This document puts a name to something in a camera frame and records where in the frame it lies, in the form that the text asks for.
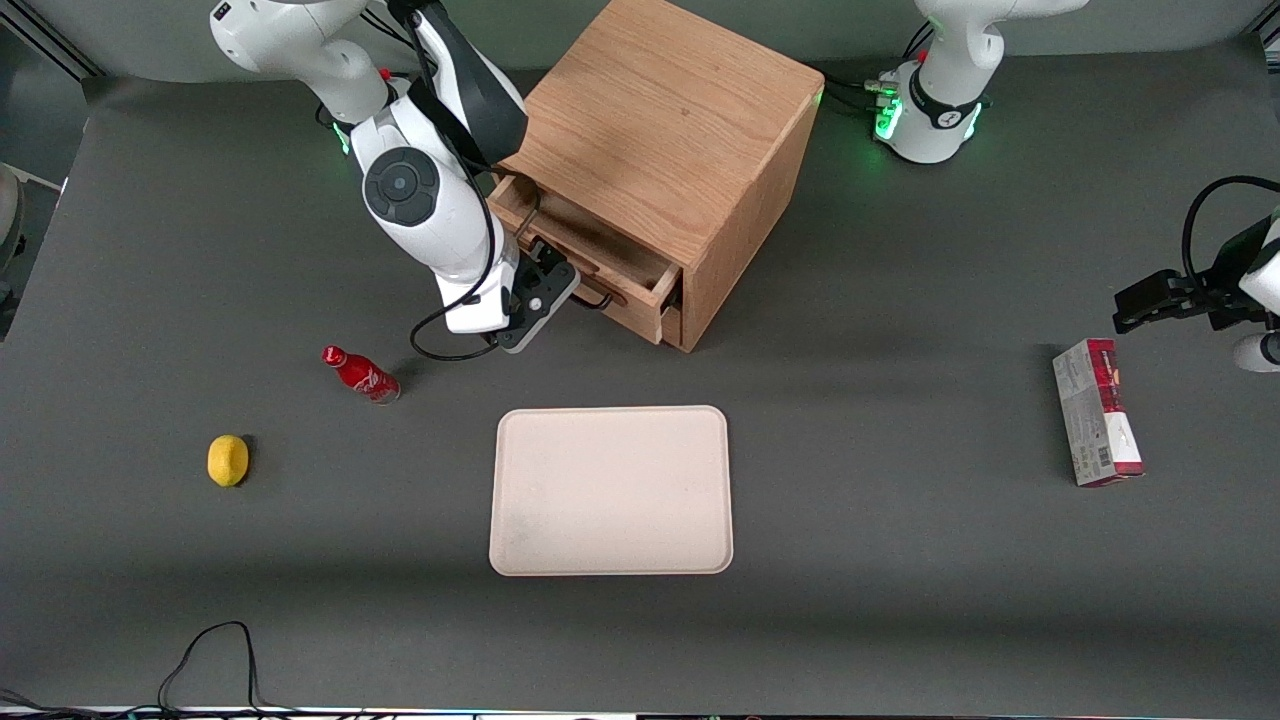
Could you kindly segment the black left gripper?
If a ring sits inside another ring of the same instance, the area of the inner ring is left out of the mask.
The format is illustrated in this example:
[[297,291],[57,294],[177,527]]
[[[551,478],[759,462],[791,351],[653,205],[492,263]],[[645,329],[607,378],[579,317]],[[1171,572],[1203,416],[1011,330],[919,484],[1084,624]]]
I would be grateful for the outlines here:
[[[1216,252],[1210,269],[1197,274],[1222,329],[1238,322],[1277,325],[1277,219],[1265,218],[1234,234]],[[1162,269],[1114,296],[1114,329],[1126,334],[1167,314],[1201,314],[1194,279]]]

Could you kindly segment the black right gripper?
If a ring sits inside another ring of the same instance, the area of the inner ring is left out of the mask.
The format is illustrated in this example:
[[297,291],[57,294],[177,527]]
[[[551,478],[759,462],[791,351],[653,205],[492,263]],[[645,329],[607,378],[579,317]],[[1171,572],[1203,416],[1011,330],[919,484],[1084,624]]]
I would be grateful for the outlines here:
[[568,301],[580,284],[575,265],[543,237],[534,237],[512,284],[516,309],[509,324],[497,333],[507,354],[520,354]]

